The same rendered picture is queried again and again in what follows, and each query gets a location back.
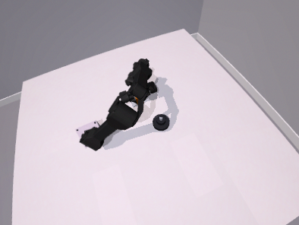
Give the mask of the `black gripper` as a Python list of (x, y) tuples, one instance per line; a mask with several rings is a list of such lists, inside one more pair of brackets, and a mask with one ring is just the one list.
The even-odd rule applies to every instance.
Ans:
[[(157, 92), (157, 87), (155, 85), (155, 83), (153, 81), (151, 82), (148, 82), (147, 83), (147, 86), (146, 86), (146, 90), (148, 91), (146, 97), (144, 98), (143, 101), (145, 101), (145, 99), (151, 94), (151, 93), (155, 93)], [(119, 95), (122, 94), (122, 93), (125, 93), (126, 90), (122, 91), (122, 92), (119, 92)], [(137, 103), (137, 101), (135, 100), (134, 96), (129, 92), (129, 93), (126, 93), (125, 95), (121, 96), (120, 97), (121, 101), (123, 103), (128, 103), (129, 101), (130, 102), (134, 102), (134, 103)]]

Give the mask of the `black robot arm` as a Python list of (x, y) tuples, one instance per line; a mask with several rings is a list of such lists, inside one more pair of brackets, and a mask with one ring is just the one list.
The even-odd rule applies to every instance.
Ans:
[[(127, 130), (135, 126), (143, 113), (143, 100), (148, 93), (146, 90), (147, 80), (153, 72), (149, 66), (148, 59), (139, 59), (133, 64), (133, 71), (124, 80), (127, 86), (131, 85), (130, 88), (115, 98), (109, 107), (107, 120), (102, 125), (84, 131), (81, 135), (81, 144), (97, 151), (103, 145), (104, 140), (114, 131)], [(137, 111), (119, 100), (121, 96), (129, 92), (138, 99)]]

